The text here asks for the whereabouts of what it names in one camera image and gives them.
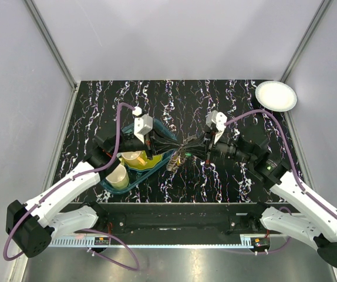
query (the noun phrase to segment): metallic floor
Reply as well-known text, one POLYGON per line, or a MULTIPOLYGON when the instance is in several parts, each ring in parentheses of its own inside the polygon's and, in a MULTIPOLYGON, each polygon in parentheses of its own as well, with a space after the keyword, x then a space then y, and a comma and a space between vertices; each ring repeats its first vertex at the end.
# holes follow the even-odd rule
MULTIPOLYGON (((283 238, 272 238, 272 249, 283 238)), ((232 254, 227 250, 134 249, 142 271, 115 266, 83 249, 48 248, 31 258, 23 282, 333 282, 332 269, 310 247, 292 240, 280 253, 269 256, 232 254)), ((134 266, 126 250, 103 254, 134 266)))

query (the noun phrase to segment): cup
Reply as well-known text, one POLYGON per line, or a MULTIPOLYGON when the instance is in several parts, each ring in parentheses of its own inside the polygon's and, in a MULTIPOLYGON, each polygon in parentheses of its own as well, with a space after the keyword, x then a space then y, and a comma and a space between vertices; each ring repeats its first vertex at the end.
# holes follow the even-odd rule
POLYGON ((117 190, 124 189, 129 184, 127 170, 121 164, 118 165, 113 172, 106 176, 106 180, 117 190))
POLYGON ((130 166, 145 166, 147 164, 143 159, 142 151, 122 153, 122 157, 130 166))

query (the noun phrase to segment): mug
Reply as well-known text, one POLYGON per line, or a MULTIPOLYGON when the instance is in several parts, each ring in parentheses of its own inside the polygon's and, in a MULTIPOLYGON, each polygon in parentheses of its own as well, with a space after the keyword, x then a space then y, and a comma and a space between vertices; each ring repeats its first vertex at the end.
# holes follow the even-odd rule
POLYGON ((113 172, 106 176, 106 180, 117 190, 124 189, 129 184, 129 177, 126 168, 118 165, 113 172))
POLYGON ((143 159, 142 151, 122 153, 122 158, 130 166, 145 166, 147 164, 143 159))

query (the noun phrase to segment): marble pattern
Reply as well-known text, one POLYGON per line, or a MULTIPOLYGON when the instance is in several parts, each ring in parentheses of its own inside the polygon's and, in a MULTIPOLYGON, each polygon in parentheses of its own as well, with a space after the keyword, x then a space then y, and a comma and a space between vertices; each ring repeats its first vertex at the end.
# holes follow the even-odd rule
MULTIPOLYGON (((92 148, 93 137, 106 123, 116 120, 116 106, 126 102, 140 106, 160 119, 179 141, 200 133, 207 113, 216 109, 229 118, 258 106, 253 95, 263 80, 128 80, 83 81, 79 86, 68 131, 54 181, 75 167, 92 148)), ((284 128, 297 169, 297 158, 283 114, 275 113, 284 128)), ((122 124, 133 122, 130 110, 122 111, 122 124)), ((246 126, 256 128, 256 136, 269 138, 272 153, 287 158, 277 127, 265 115, 246 117, 229 125, 226 137, 236 138, 246 126)), ((97 185, 75 199, 76 202, 281 202, 278 196, 254 183, 245 174, 243 164, 215 160, 204 166, 190 157, 175 173, 165 166, 123 195, 113 195, 97 185)))

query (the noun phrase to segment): white wall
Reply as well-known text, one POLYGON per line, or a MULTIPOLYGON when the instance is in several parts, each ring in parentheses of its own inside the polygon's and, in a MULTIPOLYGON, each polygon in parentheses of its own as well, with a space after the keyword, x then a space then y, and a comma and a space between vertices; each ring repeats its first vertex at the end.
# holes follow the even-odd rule
POLYGON ((298 95, 292 115, 316 191, 337 206, 337 1, 288 84, 298 95))
POLYGON ((35 0, 76 80, 279 79, 321 0, 35 0))
POLYGON ((6 208, 41 191, 69 95, 23 1, 0 1, 0 281, 6 208))

